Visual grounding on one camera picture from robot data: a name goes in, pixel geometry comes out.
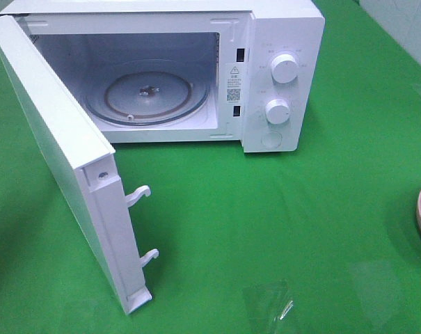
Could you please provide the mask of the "white timer knob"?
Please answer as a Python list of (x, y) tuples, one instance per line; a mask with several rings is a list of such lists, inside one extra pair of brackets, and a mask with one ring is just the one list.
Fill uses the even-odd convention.
[(265, 106), (266, 119), (272, 125), (280, 125), (287, 122), (290, 113), (289, 104), (285, 100), (271, 100)]

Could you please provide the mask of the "round door release button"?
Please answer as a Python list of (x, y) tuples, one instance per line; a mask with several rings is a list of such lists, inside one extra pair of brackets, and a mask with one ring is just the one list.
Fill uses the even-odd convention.
[(283, 136), (279, 132), (268, 132), (261, 138), (261, 142), (266, 148), (276, 148), (282, 143)]

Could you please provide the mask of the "white upper power knob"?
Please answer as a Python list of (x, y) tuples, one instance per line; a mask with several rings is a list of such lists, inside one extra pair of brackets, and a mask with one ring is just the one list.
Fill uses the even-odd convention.
[(271, 62), (271, 76), (279, 84), (287, 84), (293, 81), (299, 73), (299, 63), (295, 55), (281, 53), (275, 56)]

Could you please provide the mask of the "white warning label sticker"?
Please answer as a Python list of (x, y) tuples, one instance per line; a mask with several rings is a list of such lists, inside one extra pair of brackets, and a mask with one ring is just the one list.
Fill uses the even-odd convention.
[(241, 101), (242, 90), (242, 66), (236, 63), (225, 65), (225, 100), (228, 103)]

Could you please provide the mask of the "clear tape patch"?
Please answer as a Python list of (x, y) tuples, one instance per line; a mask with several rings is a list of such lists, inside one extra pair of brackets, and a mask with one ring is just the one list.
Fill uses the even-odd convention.
[(255, 324), (282, 321), (294, 307), (285, 279), (246, 287), (242, 290), (248, 319)]

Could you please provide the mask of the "glass microwave turntable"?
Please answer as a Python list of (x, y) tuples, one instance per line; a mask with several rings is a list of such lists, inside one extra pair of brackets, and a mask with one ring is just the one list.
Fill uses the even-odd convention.
[(109, 77), (85, 96), (89, 111), (119, 125), (149, 126), (171, 122), (198, 109), (209, 85), (165, 71)]

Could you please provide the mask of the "white microwave oven body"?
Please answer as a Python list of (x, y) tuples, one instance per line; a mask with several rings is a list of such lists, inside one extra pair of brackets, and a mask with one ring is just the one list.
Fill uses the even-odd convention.
[[(245, 152), (295, 150), (325, 20), (311, 1), (13, 1), (13, 17), (87, 116), (111, 143), (239, 141)], [(277, 83), (271, 62), (295, 55), (297, 77)], [(242, 66), (241, 101), (225, 100), (225, 65)], [(165, 71), (202, 81), (209, 95), (194, 112), (158, 125), (108, 122), (86, 93), (109, 77)], [(270, 124), (265, 106), (285, 100), (289, 120)], [(279, 147), (261, 138), (279, 132)]]

